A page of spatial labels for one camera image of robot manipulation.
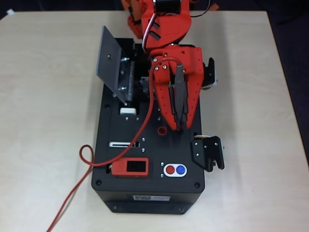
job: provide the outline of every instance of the black bracket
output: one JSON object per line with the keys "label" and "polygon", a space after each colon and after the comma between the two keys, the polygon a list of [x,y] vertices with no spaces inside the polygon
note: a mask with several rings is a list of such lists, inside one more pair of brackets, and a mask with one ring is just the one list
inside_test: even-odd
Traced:
{"label": "black bracket", "polygon": [[209,89],[217,85],[216,71],[214,67],[214,60],[210,58],[208,61],[208,66],[204,64],[204,80],[202,84],[202,89]]}
{"label": "black bracket", "polygon": [[191,153],[193,162],[209,173],[216,163],[219,169],[224,169],[223,146],[217,136],[195,138],[191,142]]}

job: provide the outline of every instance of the red wire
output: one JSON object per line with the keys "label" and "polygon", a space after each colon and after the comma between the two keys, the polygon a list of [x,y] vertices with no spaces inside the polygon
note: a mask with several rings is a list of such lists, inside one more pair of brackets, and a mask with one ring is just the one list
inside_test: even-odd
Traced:
{"label": "red wire", "polygon": [[181,65],[182,62],[178,59],[178,58],[175,58],[175,57],[163,57],[161,59],[159,59],[156,63],[154,63],[151,68],[150,68],[150,71],[149,71],[149,97],[150,97],[150,102],[149,102],[149,108],[148,108],[148,112],[147,112],[147,115],[146,115],[146,118],[144,119],[144,122],[143,124],[141,125],[139,131],[136,133],[136,135],[134,136],[133,140],[131,141],[131,143],[129,144],[129,146],[127,146],[118,156],[115,156],[114,158],[108,160],[108,161],[104,161],[104,162],[101,162],[101,163],[94,163],[94,162],[89,162],[87,161],[84,157],[83,157],[83,149],[80,150],[79,152],[79,157],[81,158],[81,160],[83,162],[85,162],[86,164],[90,165],[90,166],[93,166],[93,167],[100,167],[100,166],[104,166],[106,164],[109,164],[109,163],[113,163],[114,161],[118,160],[119,158],[121,158],[132,146],[133,144],[137,141],[137,139],[139,138],[140,134],[142,133],[142,131],[145,129],[149,119],[150,119],[150,116],[151,116],[151,113],[152,113],[152,110],[153,110],[153,107],[154,107],[154,92],[153,92],[153,76],[154,76],[154,70],[155,70],[155,67],[156,67],[156,64],[159,64],[159,63],[162,63],[164,61],[174,61],[176,62],[178,65]]}
{"label": "red wire", "polygon": [[[88,148],[89,148],[89,150],[90,150],[90,152],[91,152],[91,160],[93,161],[95,155],[94,155],[94,152],[93,152],[93,149],[92,149],[91,146],[89,146],[89,145],[84,145],[84,146],[82,146],[81,149],[80,149],[80,152],[81,152],[81,150],[83,150],[85,147],[88,147]],[[61,213],[62,213],[62,211],[63,211],[64,206],[67,204],[68,200],[69,200],[70,197],[74,194],[74,192],[78,189],[78,187],[82,184],[82,182],[86,179],[86,177],[88,176],[88,174],[91,173],[91,171],[92,171],[92,167],[90,166],[90,167],[88,168],[87,172],[85,173],[85,175],[83,175],[83,177],[80,179],[80,181],[74,186],[74,188],[73,188],[73,189],[71,190],[71,192],[68,194],[68,196],[67,196],[66,199],[64,200],[64,202],[63,202],[61,208],[59,209],[59,211],[58,211],[56,217],[54,218],[53,222],[50,224],[50,226],[48,227],[48,229],[47,229],[46,232],[52,231],[53,227],[56,225],[56,223],[57,223],[58,220],[59,220],[59,217],[60,217],[60,215],[61,215]]]}
{"label": "red wire", "polygon": [[148,52],[148,51],[146,50],[148,35],[149,35],[150,30],[151,30],[151,27],[153,26],[153,24],[154,24],[154,22],[155,22],[156,17],[157,17],[157,14],[154,13],[153,17],[150,18],[149,25],[147,25],[146,30],[145,30],[145,35],[144,35],[144,36],[145,36],[145,40],[143,39],[144,41],[143,41],[143,43],[142,43],[142,49],[143,49],[145,52]]}
{"label": "red wire", "polygon": [[[93,152],[93,149],[90,145],[83,145],[80,150],[79,150],[79,156],[81,158],[81,160],[83,162],[85,162],[86,164],[90,165],[90,167],[88,168],[87,172],[85,173],[85,175],[83,175],[83,177],[80,179],[80,181],[75,185],[75,187],[71,190],[71,192],[68,194],[68,196],[66,197],[66,199],[64,200],[61,208],[59,209],[56,217],[54,218],[53,222],[51,223],[51,225],[48,227],[47,231],[46,232],[50,232],[52,231],[53,227],[57,224],[58,220],[59,220],[59,217],[64,209],[64,206],[67,204],[68,200],[70,199],[70,197],[74,194],[74,192],[76,192],[76,190],[78,189],[78,187],[82,184],[82,182],[86,179],[86,177],[88,176],[88,174],[91,173],[92,171],[92,167],[99,167],[99,166],[104,166],[106,164],[109,164],[109,163],[113,163],[114,161],[118,160],[119,158],[121,158],[132,146],[133,144],[136,142],[136,140],[139,138],[140,134],[142,133],[142,131],[144,130],[144,128],[146,127],[149,119],[150,119],[150,116],[151,116],[151,113],[152,113],[152,110],[153,110],[153,107],[154,107],[154,92],[153,92],[153,76],[154,76],[154,70],[155,70],[155,67],[156,67],[156,64],[159,64],[159,63],[162,63],[164,61],[174,61],[176,62],[178,65],[181,65],[182,62],[178,59],[178,58],[175,58],[175,57],[164,57],[164,58],[161,58],[159,59],[155,64],[153,64],[150,68],[150,71],[149,71],[149,97],[150,97],[150,102],[149,102],[149,108],[148,108],[148,112],[147,112],[147,115],[146,115],[146,118],[144,119],[144,122],[143,124],[141,125],[139,131],[136,133],[136,135],[134,136],[132,142],[129,144],[128,147],[126,147],[118,156],[108,160],[108,161],[105,161],[105,162],[101,162],[101,163],[94,163],[94,152]],[[87,161],[84,157],[83,157],[83,150],[84,148],[89,148],[90,152],[91,152],[91,162]]]}

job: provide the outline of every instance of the display screen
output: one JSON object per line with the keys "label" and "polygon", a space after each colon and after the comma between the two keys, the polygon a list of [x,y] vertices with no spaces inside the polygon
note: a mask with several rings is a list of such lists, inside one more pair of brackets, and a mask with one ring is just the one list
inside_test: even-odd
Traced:
{"label": "display screen", "polygon": [[145,161],[128,161],[126,171],[127,172],[145,172],[146,162]]}

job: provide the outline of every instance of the button panel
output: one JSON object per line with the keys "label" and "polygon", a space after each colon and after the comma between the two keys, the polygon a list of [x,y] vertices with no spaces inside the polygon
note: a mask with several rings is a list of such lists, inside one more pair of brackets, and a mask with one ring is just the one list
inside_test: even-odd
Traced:
{"label": "button panel", "polygon": [[187,174],[187,167],[180,163],[168,163],[164,166],[163,172],[168,177],[184,177]]}

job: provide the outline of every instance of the wooden table surface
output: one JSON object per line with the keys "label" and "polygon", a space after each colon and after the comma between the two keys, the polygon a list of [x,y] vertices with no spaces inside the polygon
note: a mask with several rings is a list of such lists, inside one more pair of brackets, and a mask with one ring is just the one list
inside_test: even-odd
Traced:
{"label": "wooden table surface", "polygon": [[[43,232],[84,174],[102,82],[101,28],[134,35],[124,12],[16,13],[0,21],[0,231]],[[225,169],[183,216],[114,214],[82,184],[56,232],[307,232],[309,175],[264,12],[209,12],[183,43],[213,57],[217,87],[200,94],[203,133],[225,145]]]}

